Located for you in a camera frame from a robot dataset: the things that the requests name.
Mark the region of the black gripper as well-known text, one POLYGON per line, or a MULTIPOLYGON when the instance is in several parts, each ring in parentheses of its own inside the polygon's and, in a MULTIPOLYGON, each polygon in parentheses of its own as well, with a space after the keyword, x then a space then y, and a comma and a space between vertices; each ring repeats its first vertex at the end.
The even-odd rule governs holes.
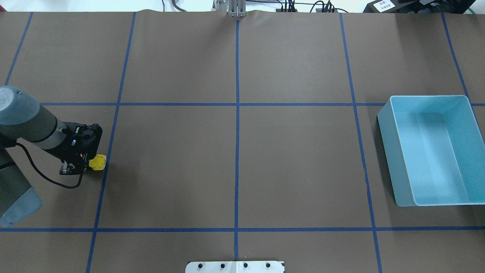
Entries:
POLYGON ((57 134, 65 138, 61 144, 51 149, 51 155, 60 159, 63 163, 60 167, 60 175, 81 175, 84 172, 84 164, 97 155, 102 127, 94 123, 92 125, 76 122, 66 122, 65 128, 57 131, 57 134))

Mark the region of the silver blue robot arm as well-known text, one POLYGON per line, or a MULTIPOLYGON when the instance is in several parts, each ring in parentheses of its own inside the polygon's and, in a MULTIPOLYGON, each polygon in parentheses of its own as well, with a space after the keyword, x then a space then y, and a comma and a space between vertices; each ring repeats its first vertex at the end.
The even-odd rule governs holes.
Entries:
POLYGON ((9 154, 18 147, 41 178, 66 189, 78 188, 86 171, 103 171, 107 157, 98 153, 102 127, 97 124, 64 122, 24 90, 3 85, 0 88, 0 221, 10 228, 31 216, 43 205, 35 187, 9 154), (29 142, 61 162, 60 175, 78 175, 74 185, 66 185, 43 174, 29 150, 29 142))

